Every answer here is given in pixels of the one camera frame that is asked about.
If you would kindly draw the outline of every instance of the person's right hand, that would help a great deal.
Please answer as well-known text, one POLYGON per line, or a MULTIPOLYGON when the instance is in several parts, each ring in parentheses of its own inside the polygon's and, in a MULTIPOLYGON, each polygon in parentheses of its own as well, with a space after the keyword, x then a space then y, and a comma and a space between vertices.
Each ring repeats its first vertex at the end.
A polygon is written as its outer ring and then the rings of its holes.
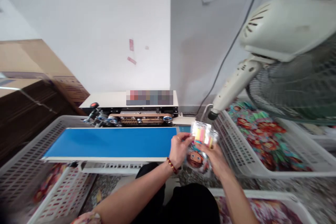
POLYGON ((220 180, 227 177, 228 175, 233 175, 218 144, 215 144, 213 149, 209 149, 200 143, 196 143, 196 147, 208 155, 213 172, 220 180))

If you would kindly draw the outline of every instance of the fan pole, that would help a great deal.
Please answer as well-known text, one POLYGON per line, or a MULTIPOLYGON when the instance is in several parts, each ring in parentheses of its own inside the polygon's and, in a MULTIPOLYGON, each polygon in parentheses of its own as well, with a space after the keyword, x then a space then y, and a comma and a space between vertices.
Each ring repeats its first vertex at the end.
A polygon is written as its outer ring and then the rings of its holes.
POLYGON ((240 62, 236 71, 226 81, 218 95, 213 101, 213 108, 208 114, 210 120, 215 120, 218 114, 226 109, 248 85, 248 83, 259 73, 259 71, 272 64, 274 60, 258 57, 250 54, 244 61, 240 62))

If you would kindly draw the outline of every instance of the red knob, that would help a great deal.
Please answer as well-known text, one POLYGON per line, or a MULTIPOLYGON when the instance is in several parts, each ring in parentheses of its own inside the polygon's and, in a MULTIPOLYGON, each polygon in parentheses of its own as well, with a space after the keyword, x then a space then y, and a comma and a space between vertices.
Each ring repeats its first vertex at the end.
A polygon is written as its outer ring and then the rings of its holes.
POLYGON ((96 108, 98 108, 99 107, 99 104, 98 103, 92 103, 91 105, 90 105, 90 108, 94 108, 94 109, 96 109, 96 108))

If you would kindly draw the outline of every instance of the electric fan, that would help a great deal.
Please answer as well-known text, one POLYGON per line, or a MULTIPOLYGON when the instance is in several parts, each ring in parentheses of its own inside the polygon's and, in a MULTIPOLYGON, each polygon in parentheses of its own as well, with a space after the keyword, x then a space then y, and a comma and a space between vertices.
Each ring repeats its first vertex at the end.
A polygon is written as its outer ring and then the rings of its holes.
POLYGON ((275 117, 336 124, 335 0, 265 3, 248 18, 240 42, 251 54, 216 96, 210 120, 246 87, 275 117))

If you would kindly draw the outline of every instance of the floor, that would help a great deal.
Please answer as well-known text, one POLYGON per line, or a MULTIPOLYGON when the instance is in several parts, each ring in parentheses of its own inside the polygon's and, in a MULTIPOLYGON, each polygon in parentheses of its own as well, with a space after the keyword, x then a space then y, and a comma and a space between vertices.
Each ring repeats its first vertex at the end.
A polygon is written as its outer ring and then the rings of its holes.
MULTIPOLYGON (((82 213, 91 211, 97 203, 107 197, 121 177, 99 175, 88 196, 82 213)), ((181 186, 199 183, 206 187, 222 188, 219 181, 204 178, 189 167, 183 167, 178 178, 181 186)), ((301 179, 247 179, 238 178, 243 189, 285 191, 296 195, 304 204, 317 223, 336 223, 336 178, 301 178, 301 179)))

